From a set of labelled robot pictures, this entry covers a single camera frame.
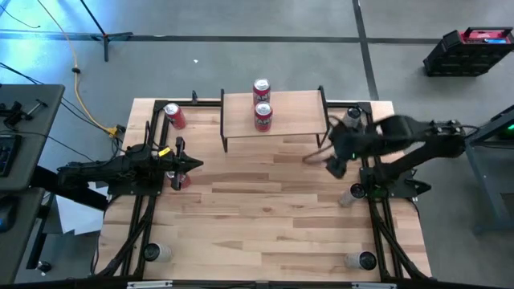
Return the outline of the white paper sheets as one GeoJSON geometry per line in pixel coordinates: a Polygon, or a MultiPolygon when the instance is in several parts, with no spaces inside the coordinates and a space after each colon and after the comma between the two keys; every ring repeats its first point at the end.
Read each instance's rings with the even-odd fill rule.
{"type": "Polygon", "coordinates": [[[104,212],[81,205],[65,197],[56,197],[62,231],[74,235],[97,232],[102,229],[104,212]]]}

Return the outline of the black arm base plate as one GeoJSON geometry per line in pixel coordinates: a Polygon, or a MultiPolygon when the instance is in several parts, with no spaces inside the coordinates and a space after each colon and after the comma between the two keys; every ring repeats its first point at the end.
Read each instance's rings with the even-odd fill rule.
{"type": "Polygon", "coordinates": [[[414,179],[414,171],[402,173],[397,179],[379,185],[374,179],[373,168],[363,167],[359,170],[360,183],[368,197],[417,197],[426,188],[422,181],[414,179]]]}
{"type": "Polygon", "coordinates": [[[163,182],[163,171],[137,169],[108,181],[108,194],[154,197],[161,194],[163,182]]]}

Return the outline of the black tripod stand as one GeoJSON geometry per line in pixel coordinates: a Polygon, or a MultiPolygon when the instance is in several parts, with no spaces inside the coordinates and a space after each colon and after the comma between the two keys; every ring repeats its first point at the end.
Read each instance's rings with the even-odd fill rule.
{"type": "Polygon", "coordinates": [[[113,33],[113,34],[106,33],[105,30],[103,29],[103,27],[100,25],[100,23],[96,19],[96,17],[94,16],[94,14],[89,9],[86,2],[84,0],[80,0],[80,3],[83,6],[83,8],[87,11],[89,17],[92,19],[95,26],[97,27],[97,29],[100,32],[98,35],[90,35],[90,37],[91,37],[91,39],[93,39],[95,41],[102,42],[103,48],[104,48],[104,61],[108,62],[109,61],[109,43],[111,41],[113,41],[114,39],[119,39],[119,38],[131,39],[134,36],[134,33],[128,32],[128,31],[120,32],[120,33],[113,33]]]}

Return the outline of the silver metal bracket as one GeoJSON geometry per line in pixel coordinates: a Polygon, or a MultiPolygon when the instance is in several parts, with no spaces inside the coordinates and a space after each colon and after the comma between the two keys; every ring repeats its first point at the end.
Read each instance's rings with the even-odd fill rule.
{"type": "Polygon", "coordinates": [[[172,280],[151,280],[129,282],[126,289],[170,289],[172,287],[172,280]]]}
{"type": "Polygon", "coordinates": [[[352,283],[352,289],[398,289],[394,283],[371,283],[371,282],[359,282],[352,283]]]}

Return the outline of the black keyboard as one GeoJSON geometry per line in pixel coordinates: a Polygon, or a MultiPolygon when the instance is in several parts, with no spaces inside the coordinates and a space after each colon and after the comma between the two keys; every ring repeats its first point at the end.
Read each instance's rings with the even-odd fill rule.
{"type": "Polygon", "coordinates": [[[20,135],[0,135],[0,177],[7,177],[21,145],[20,135]]]}

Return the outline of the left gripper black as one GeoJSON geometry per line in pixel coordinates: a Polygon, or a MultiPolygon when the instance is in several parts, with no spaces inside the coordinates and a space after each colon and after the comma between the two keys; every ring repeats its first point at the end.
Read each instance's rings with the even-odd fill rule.
{"type": "Polygon", "coordinates": [[[175,150],[171,149],[171,152],[164,155],[163,157],[158,156],[158,168],[163,172],[174,171],[177,173],[188,173],[189,171],[203,166],[203,161],[199,159],[189,157],[186,154],[183,155],[185,148],[185,141],[181,136],[176,138],[175,150]]]}

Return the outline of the black and red tool case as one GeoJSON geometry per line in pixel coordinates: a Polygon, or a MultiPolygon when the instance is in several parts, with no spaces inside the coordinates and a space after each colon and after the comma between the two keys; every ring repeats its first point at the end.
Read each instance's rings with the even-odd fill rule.
{"type": "Polygon", "coordinates": [[[427,76],[477,77],[514,51],[514,27],[468,27],[442,37],[423,60],[427,76]]]}

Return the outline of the black computer mouse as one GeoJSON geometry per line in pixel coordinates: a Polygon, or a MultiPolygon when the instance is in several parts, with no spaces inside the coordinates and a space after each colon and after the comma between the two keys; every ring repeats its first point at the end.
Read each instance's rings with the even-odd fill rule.
{"type": "Polygon", "coordinates": [[[13,227],[17,208],[17,196],[8,195],[0,198],[0,233],[5,233],[13,227]]]}

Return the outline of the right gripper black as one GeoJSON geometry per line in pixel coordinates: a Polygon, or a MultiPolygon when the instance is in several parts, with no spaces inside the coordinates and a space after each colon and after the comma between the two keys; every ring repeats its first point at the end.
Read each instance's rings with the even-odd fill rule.
{"type": "Polygon", "coordinates": [[[328,138],[334,148],[334,156],[324,160],[325,168],[336,179],[342,179],[346,174],[347,161],[367,157],[364,146],[359,142],[359,137],[365,134],[365,127],[359,124],[356,128],[348,127],[343,122],[333,125],[328,138]]]}

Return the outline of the wooden shelf black metal legs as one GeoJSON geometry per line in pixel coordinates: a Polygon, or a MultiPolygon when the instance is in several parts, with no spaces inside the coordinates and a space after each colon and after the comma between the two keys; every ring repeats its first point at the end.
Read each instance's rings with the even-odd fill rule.
{"type": "Polygon", "coordinates": [[[256,110],[251,93],[221,93],[220,136],[225,152],[230,138],[315,135],[321,145],[328,133],[328,104],[324,87],[316,90],[272,92],[271,126],[255,127],[256,110]]]}

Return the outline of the device with green light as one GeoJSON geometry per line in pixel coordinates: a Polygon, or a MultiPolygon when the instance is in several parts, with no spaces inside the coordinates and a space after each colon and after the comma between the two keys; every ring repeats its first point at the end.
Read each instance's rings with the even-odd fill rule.
{"type": "Polygon", "coordinates": [[[499,140],[514,140],[514,123],[502,128],[496,136],[499,140]]]}

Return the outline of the silver Celsius slim can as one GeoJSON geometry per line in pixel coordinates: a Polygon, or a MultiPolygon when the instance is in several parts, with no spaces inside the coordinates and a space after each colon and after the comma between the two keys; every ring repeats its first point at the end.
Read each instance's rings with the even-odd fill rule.
{"type": "Polygon", "coordinates": [[[147,262],[167,263],[173,257],[171,248],[167,245],[151,242],[143,250],[143,258],[147,262]]]}
{"type": "Polygon", "coordinates": [[[377,258],[374,253],[363,250],[347,254],[345,256],[345,265],[348,268],[371,271],[377,266],[377,258]]]}
{"type": "Polygon", "coordinates": [[[348,108],[342,122],[347,128],[359,128],[361,125],[361,111],[359,108],[348,108]]]}
{"type": "Polygon", "coordinates": [[[338,202],[343,207],[351,206],[355,201],[361,200],[366,195],[364,186],[360,183],[354,183],[343,192],[338,202]]]}

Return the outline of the grey desk with keyboard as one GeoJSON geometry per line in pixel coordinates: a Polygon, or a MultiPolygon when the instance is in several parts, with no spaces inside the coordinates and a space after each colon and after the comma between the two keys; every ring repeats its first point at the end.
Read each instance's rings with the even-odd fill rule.
{"type": "Polygon", "coordinates": [[[12,129],[0,118],[0,135],[21,136],[9,174],[0,177],[0,191],[22,191],[29,186],[64,92],[62,84],[0,85],[0,104],[10,108],[18,102],[23,112],[32,111],[30,120],[20,120],[12,129]]]}

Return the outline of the red Fanta soda can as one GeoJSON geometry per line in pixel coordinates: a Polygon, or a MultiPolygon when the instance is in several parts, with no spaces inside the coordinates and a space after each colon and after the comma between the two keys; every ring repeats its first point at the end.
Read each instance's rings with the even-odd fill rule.
{"type": "Polygon", "coordinates": [[[256,105],[260,102],[269,102],[271,97],[271,85],[268,79],[257,79],[252,87],[253,91],[253,104],[256,105]]]}
{"type": "Polygon", "coordinates": [[[165,175],[169,178],[170,186],[174,190],[185,189],[190,185],[190,177],[186,173],[169,171],[165,175]]]}
{"type": "Polygon", "coordinates": [[[273,110],[268,102],[255,105],[255,128],[259,132],[267,132],[271,128],[273,110]]]}
{"type": "Polygon", "coordinates": [[[183,129],[186,127],[186,118],[178,104],[169,103],[163,107],[165,115],[175,129],[183,129]]]}

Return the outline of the black clamp tool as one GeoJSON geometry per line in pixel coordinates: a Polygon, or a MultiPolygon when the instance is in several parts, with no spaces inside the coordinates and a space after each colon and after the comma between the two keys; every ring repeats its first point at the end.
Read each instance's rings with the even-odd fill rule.
{"type": "Polygon", "coordinates": [[[19,121],[21,121],[21,120],[30,121],[34,118],[33,114],[39,108],[47,108],[48,107],[48,105],[45,102],[43,102],[39,99],[37,99],[36,101],[37,101],[37,104],[28,112],[24,112],[22,110],[22,105],[18,101],[15,101],[14,104],[10,108],[7,108],[4,103],[0,103],[0,118],[1,117],[4,118],[3,124],[8,129],[16,130],[15,125],[19,121]]]}

